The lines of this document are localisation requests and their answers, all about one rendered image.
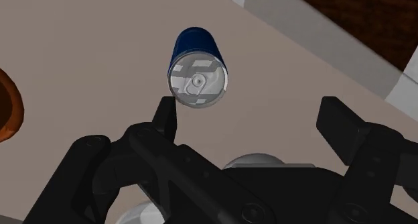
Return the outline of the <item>orange bowl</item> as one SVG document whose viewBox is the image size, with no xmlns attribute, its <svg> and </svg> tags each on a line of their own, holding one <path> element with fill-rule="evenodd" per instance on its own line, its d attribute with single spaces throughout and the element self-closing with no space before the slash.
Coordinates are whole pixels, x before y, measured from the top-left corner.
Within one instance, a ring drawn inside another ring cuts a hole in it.
<svg viewBox="0 0 418 224">
<path fill-rule="evenodd" d="M 23 119 L 21 93 L 10 76 L 0 68 L 0 143 L 19 131 Z"/>
</svg>

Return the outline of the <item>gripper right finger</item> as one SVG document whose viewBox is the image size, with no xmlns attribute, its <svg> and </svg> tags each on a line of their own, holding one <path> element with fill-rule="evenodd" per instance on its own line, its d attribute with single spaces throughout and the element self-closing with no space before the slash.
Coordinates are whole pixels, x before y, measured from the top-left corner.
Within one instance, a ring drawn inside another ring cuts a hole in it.
<svg viewBox="0 0 418 224">
<path fill-rule="evenodd" d="M 364 121 L 333 96 L 322 98 L 316 127 L 348 167 L 327 224 L 418 224 L 391 204 L 396 185 L 418 203 L 418 142 Z"/>
</svg>

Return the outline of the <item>blue drink can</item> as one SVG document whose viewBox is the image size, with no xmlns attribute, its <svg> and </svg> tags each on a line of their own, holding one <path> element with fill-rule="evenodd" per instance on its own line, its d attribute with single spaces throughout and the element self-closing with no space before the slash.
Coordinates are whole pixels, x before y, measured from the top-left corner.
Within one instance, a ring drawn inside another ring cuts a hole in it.
<svg viewBox="0 0 418 224">
<path fill-rule="evenodd" d="M 228 86 L 228 71 L 209 31 L 189 27 L 179 34 L 167 83 L 176 100 L 187 107 L 210 107 L 221 100 Z"/>
</svg>

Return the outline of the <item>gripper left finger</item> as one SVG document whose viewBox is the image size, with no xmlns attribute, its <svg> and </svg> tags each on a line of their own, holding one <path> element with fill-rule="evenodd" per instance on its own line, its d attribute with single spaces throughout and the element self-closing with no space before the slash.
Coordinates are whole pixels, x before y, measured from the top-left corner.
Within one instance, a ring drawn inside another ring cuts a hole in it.
<svg viewBox="0 0 418 224">
<path fill-rule="evenodd" d="M 105 224 L 119 190 L 137 184 L 163 224 L 275 224 L 272 208 L 188 146 L 174 144 L 176 101 L 163 97 L 153 120 L 121 139 L 77 139 L 23 224 Z"/>
</svg>

